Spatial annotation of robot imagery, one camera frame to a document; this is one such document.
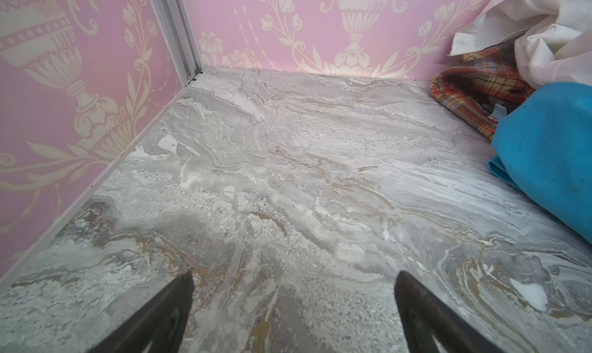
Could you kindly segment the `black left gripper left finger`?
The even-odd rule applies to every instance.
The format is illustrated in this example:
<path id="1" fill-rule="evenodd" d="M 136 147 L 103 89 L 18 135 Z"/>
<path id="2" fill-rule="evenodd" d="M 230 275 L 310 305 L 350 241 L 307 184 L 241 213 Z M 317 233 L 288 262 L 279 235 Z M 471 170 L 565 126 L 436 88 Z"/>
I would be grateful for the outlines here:
<path id="1" fill-rule="evenodd" d="M 178 352 L 193 303 L 191 271 L 174 278 L 91 352 Z"/>

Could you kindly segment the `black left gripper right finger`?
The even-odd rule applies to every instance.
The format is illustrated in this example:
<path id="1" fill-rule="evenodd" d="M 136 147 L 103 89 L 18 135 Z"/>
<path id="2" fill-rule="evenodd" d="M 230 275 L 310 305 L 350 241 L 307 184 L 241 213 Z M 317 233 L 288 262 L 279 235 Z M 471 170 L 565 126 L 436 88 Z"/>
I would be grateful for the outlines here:
<path id="1" fill-rule="evenodd" d="M 409 272 L 399 272 L 394 296 L 409 351 L 502 351 Z"/>

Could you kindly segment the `teal blue cloth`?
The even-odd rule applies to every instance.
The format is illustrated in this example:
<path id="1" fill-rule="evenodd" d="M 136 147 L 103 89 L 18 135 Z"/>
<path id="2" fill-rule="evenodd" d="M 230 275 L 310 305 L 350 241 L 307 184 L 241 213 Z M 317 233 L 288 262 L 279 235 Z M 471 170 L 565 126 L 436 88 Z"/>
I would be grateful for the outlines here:
<path id="1" fill-rule="evenodd" d="M 503 118 L 490 172 L 591 240 L 591 87 L 540 87 Z"/>

